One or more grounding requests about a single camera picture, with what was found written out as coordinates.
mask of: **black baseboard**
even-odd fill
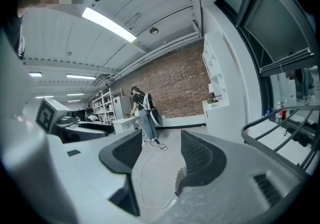
[[[206,126],[205,123],[194,124],[194,125],[185,125],[185,126],[172,126],[172,127],[156,127],[156,130],[170,130],[170,129],[187,129],[187,128],[195,128]]]

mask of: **metal rack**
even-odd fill
[[[98,114],[98,115],[102,116],[103,123],[111,125],[111,121],[115,121],[117,119],[116,113],[115,113],[115,110],[114,110],[115,106],[114,106],[114,102],[113,102],[113,99],[115,98],[114,96],[117,95],[117,94],[121,94],[121,96],[123,96],[122,89],[120,89],[120,90],[112,90],[111,88],[109,88],[108,92],[103,93],[101,91],[101,96],[92,101],[92,105],[94,107],[93,109],[100,109],[100,108],[103,109],[102,110],[103,112]],[[108,105],[111,105],[112,110],[108,110],[107,109]]]
[[[268,130],[267,132],[261,134],[260,136],[258,136],[256,138],[252,138],[251,136],[249,136],[245,132],[249,128],[256,126],[257,124],[262,123],[263,121],[269,119],[273,115],[276,115],[277,113],[280,113],[282,111],[287,111],[287,110],[293,110],[293,112],[285,120],[283,120],[281,123],[279,123],[278,125],[276,125],[272,129]],[[249,123],[246,126],[244,126],[241,130],[241,136],[247,144],[256,147],[260,151],[267,154],[269,157],[273,158],[278,163],[281,163],[285,167],[290,168],[291,170],[293,170],[297,174],[300,174],[303,176],[305,174],[306,169],[309,167],[310,163],[314,159],[314,157],[317,153],[317,150],[320,146],[320,132],[318,132],[318,130],[314,136],[311,150],[300,166],[293,164],[292,162],[290,162],[289,160],[287,160],[286,158],[284,158],[283,156],[278,154],[277,151],[279,151],[281,148],[283,148],[291,139],[293,139],[297,135],[297,133],[301,130],[301,128],[307,122],[308,118],[311,116],[313,111],[319,111],[319,110],[320,110],[320,105],[317,105],[317,106],[294,106],[294,107],[285,107],[285,108],[277,109],[274,112],[260,118],[259,120],[254,121],[254,122]],[[267,147],[259,142],[259,139],[265,137],[266,135],[270,134],[271,132],[273,132],[274,130],[276,130],[277,128],[279,128],[280,126],[285,124],[286,122],[288,122],[288,120],[293,115],[295,115],[297,113],[297,111],[309,111],[309,112],[308,112],[307,116],[305,117],[305,119],[303,120],[303,122],[299,125],[299,127],[296,129],[296,131],[288,139],[286,139],[283,143],[281,143],[279,146],[277,146],[274,150],[270,149],[269,147]]]

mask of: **red brick wall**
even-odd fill
[[[202,100],[209,97],[208,78],[202,61],[203,41],[191,48],[168,53],[111,85],[130,96],[131,87],[150,93],[166,118],[200,115]]]

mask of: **ceiling fixture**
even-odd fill
[[[42,73],[39,73],[39,72],[30,72],[29,75],[37,78],[42,77]]]
[[[35,98],[37,98],[37,99],[39,99],[39,98],[53,98],[53,96],[41,96],[41,97],[35,97]]]
[[[152,34],[152,35],[156,35],[156,34],[158,34],[158,32],[159,32],[159,29],[158,29],[158,28],[152,27],[152,28],[150,29],[150,34]]]
[[[83,96],[84,93],[80,93],[80,94],[67,94],[67,96]]]
[[[133,42],[136,39],[136,37],[129,33],[127,30],[92,9],[86,8],[82,17],[110,30],[115,34],[118,34],[129,42]]]
[[[67,74],[67,78],[75,78],[75,79],[86,79],[86,80],[95,80],[96,77],[94,76],[84,76],[84,75],[73,75],[73,74]]]

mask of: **white table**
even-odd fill
[[[113,121],[114,130],[116,134],[123,133],[126,131],[133,131],[134,129],[138,128],[136,123],[136,117],[130,117],[127,119],[119,119],[117,121]]]

